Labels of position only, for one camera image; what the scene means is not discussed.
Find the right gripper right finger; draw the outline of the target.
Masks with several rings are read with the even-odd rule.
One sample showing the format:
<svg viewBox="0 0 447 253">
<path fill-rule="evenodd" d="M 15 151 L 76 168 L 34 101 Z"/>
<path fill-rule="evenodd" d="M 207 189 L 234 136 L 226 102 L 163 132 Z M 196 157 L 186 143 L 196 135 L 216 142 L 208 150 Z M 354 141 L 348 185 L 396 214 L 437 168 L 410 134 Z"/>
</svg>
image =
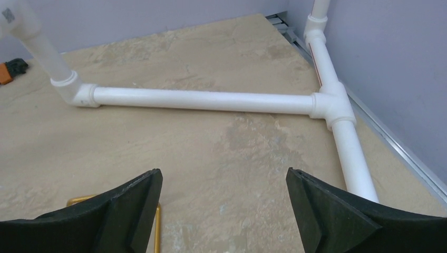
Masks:
<svg viewBox="0 0 447 253">
<path fill-rule="evenodd" d="M 291 205 L 305 252 L 446 252 L 446 218 L 364 199 L 289 168 Z"/>
</svg>

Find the small orange black object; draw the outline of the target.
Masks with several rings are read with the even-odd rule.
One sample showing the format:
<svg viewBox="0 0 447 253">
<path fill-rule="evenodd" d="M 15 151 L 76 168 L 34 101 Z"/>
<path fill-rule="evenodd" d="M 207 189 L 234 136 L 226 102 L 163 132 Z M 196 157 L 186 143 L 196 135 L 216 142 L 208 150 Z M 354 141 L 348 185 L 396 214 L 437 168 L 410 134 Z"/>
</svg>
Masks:
<svg viewBox="0 0 447 253">
<path fill-rule="evenodd" d="M 21 58 L 1 63 L 1 85 L 12 82 L 18 75 L 25 74 L 28 68 L 29 65 Z"/>
</svg>

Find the gold rectangular wire rack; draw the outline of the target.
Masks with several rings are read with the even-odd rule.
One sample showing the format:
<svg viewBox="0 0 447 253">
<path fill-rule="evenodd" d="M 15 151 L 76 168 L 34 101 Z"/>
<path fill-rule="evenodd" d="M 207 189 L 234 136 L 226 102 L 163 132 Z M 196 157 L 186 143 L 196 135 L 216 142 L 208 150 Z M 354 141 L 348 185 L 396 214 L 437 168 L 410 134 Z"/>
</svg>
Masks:
<svg viewBox="0 0 447 253">
<path fill-rule="evenodd" d="M 77 204 L 79 202 L 88 200 L 90 198 L 95 197 L 96 195 L 88 195 L 88 196 L 81 196 L 76 198 L 71 198 L 67 201 L 66 206 L 72 206 L 74 204 Z M 158 203 L 156 213 L 155 213 L 155 229 L 154 229 L 154 247 L 153 252 L 160 253 L 161 251 L 161 204 Z"/>
</svg>

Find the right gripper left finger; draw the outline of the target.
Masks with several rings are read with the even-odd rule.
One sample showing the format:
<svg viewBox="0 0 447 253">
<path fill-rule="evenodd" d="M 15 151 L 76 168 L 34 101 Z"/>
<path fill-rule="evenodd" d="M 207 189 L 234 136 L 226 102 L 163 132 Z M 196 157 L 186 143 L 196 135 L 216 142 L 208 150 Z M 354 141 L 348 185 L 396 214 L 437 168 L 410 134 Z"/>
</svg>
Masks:
<svg viewBox="0 0 447 253">
<path fill-rule="evenodd" d="M 159 202 L 160 169 L 35 219 L 1 222 L 1 252 L 146 252 Z"/>
</svg>

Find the white pvc pipe frame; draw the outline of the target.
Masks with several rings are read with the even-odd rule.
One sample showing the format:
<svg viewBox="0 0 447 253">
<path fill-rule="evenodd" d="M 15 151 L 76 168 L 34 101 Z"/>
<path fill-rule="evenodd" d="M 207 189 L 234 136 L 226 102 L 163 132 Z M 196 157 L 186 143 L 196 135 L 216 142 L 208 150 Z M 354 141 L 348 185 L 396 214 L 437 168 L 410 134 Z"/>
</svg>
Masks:
<svg viewBox="0 0 447 253">
<path fill-rule="evenodd" d="M 186 90 L 100 87 L 84 82 L 67 65 L 42 33 L 42 26 L 26 1 L 1 1 L 1 34 L 19 39 L 49 75 L 51 84 L 69 105 L 282 113 L 325 120 L 332 131 L 347 191 L 378 202 L 355 126 L 356 117 L 344 85 L 339 81 L 326 47 L 324 29 L 329 1 L 314 1 L 304 39 L 314 62 L 320 89 L 311 95 L 283 95 Z"/>
</svg>

